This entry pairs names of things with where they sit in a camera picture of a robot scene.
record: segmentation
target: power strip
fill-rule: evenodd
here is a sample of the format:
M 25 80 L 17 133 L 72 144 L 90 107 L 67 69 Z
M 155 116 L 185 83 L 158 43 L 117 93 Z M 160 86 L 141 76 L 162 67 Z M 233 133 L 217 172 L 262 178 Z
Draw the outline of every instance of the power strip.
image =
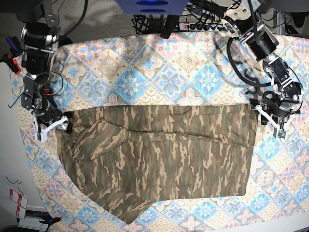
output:
M 225 27 L 223 27 L 222 24 L 216 25 L 204 25 L 201 29 L 199 29 L 199 26 L 202 27 L 202 25 L 196 25 L 196 23 L 179 23 L 179 30 L 180 31 L 227 31 Z

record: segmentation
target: camouflage pants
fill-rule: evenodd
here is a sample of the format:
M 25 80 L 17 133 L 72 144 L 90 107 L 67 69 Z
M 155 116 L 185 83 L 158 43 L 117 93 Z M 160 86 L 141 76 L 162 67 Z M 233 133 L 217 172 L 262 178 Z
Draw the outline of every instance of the camouflage pants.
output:
M 109 106 L 56 135 L 74 184 L 129 224 L 156 201 L 244 195 L 256 128 L 246 104 Z

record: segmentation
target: screw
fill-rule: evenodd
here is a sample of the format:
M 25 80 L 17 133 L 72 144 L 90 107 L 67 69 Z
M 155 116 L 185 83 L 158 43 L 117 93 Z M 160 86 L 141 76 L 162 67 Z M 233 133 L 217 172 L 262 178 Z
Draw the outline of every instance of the screw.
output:
M 297 100 L 298 100 L 297 94 L 294 94 L 294 95 L 292 96 L 292 99 L 293 99 L 293 101 L 297 101 Z

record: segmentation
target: red and white sign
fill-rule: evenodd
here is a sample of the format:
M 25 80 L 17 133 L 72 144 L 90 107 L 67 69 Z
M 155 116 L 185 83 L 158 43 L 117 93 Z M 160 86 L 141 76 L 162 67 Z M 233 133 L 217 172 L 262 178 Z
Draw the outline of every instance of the red and white sign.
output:
M 25 219 L 28 198 L 10 189 L 10 199 L 16 203 L 16 216 Z

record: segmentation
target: table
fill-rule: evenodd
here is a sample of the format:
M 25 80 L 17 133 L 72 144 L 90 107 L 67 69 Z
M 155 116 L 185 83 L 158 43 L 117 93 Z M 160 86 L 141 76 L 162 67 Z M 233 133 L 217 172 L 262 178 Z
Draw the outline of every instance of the table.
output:
M 286 139 L 259 124 L 245 196 L 157 202 L 132 224 L 106 212 L 84 196 L 62 167 L 52 133 L 48 142 L 33 139 L 32 115 L 16 104 L 16 113 L 33 178 L 43 204 L 62 217 L 56 231 L 196 231 L 229 228 L 283 218 L 309 210 L 309 40 L 276 36 L 277 54 L 295 70 L 304 86 L 301 115 L 286 125 Z M 228 62 L 228 35 L 211 32 L 126 36 L 71 44 L 59 49 L 53 69 L 64 77 L 55 97 L 72 111 L 126 104 L 228 105 L 249 103 L 254 92 Z M 235 60 L 250 76 L 268 79 L 246 48 L 234 45 Z M 23 76 L 11 74 L 14 99 Z M 55 91 L 61 78 L 53 78 Z

